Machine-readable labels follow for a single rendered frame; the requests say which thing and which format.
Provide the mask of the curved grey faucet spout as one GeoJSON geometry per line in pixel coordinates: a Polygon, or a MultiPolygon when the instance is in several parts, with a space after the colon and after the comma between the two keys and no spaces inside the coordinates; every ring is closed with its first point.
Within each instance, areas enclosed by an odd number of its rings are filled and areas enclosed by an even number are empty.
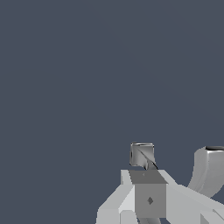
{"type": "Polygon", "coordinates": [[[194,153],[188,187],[212,198],[224,186],[224,146],[205,146],[194,153]]]}

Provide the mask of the pale grey faucet base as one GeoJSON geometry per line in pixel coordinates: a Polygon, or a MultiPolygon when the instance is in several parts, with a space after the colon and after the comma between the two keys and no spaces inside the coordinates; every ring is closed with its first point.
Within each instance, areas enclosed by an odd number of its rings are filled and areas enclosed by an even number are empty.
{"type": "Polygon", "coordinates": [[[121,171],[121,184],[99,207],[96,224],[224,224],[224,205],[164,170],[121,171]]]}

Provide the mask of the small grey metallic cube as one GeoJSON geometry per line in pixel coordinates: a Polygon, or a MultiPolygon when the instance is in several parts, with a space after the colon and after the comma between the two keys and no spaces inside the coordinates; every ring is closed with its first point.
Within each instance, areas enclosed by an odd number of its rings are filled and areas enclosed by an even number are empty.
{"type": "Polygon", "coordinates": [[[131,143],[129,153],[129,164],[131,166],[141,166],[145,170],[157,170],[154,157],[153,143],[131,143]]]}

